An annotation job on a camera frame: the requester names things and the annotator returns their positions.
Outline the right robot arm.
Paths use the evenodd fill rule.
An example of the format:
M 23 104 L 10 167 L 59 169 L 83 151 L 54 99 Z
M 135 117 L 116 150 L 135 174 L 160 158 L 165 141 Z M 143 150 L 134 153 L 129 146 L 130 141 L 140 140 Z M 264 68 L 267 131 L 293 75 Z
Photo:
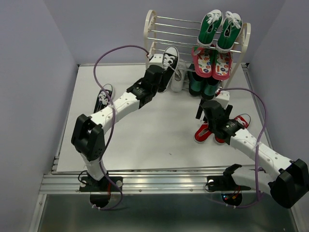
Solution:
M 307 164 L 301 159 L 293 161 L 284 157 L 259 142 L 242 124 L 230 119 L 232 105 L 223 108 L 219 102 L 210 100 L 200 107 L 208 121 L 208 130 L 256 164 L 253 169 L 233 164 L 221 175 L 209 176 L 206 182 L 208 191 L 257 190 L 270 195 L 287 209 L 309 191 Z

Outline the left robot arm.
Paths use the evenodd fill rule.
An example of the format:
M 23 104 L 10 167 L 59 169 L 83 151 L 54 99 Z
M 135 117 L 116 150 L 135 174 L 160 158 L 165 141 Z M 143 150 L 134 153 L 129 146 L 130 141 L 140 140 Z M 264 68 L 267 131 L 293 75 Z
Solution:
M 71 143 L 84 160 L 91 185 L 96 190 L 107 186 L 102 156 L 106 150 L 105 133 L 128 114 L 139 110 L 156 95 L 164 69 L 150 65 L 143 78 L 130 86 L 124 94 L 106 108 L 86 116 L 77 117 Z

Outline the white sneaker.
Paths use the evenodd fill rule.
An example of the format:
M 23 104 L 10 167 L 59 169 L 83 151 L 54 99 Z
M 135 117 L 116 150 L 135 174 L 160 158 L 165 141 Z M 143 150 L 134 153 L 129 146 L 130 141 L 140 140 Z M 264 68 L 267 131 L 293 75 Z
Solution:
M 179 62 L 170 85 L 172 91 L 179 92 L 183 89 L 186 72 L 186 64 Z

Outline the black canvas sneaker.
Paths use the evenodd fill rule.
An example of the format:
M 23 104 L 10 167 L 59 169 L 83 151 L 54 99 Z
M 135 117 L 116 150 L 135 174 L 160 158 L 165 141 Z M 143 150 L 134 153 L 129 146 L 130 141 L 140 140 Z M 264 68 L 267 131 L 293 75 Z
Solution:
M 93 113 L 101 111 L 102 109 L 108 106 L 109 98 L 107 96 L 109 96 L 110 99 L 113 100 L 114 97 L 113 85 L 105 84 L 103 87 L 105 91 L 103 91 L 102 89 L 99 91 Z
M 169 46 L 163 53 L 163 74 L 159 84 L 159 93 L 165 92 L 170 80 L 175 75 L 179 63 L 179 51 L 174 46 Z

